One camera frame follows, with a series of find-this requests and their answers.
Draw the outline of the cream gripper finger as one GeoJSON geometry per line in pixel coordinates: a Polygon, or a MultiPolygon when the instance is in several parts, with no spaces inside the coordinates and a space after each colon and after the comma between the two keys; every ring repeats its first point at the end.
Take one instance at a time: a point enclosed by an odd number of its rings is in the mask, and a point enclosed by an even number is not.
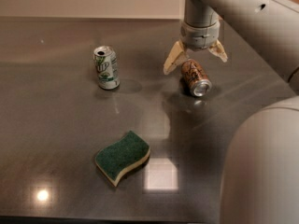
{"type": "Polygon", "coordinates": [[[179,40],[171,48],[167,59],[164,62],[164,74],[169,75],[179,65],[182,65],[189,59],[187,50],[183,43],[179,40]]]}
{"type": "Polygon", "coordinates": [[[228,56],[224,50],[223,45],[219,40],[215,41],[209,48],[208,51],[214,56],[220,58],[224,63],[228,61],[228,56]]]}

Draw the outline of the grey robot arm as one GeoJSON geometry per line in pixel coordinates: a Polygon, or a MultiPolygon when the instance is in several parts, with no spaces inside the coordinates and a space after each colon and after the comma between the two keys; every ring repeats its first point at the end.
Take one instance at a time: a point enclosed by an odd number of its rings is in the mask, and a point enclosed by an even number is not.
{"type": "Polygon", "coordinates": [[[247,45],[206,106],[173,113],[192,224],[299,224],[298,6],[202,0],[247,45]]]}

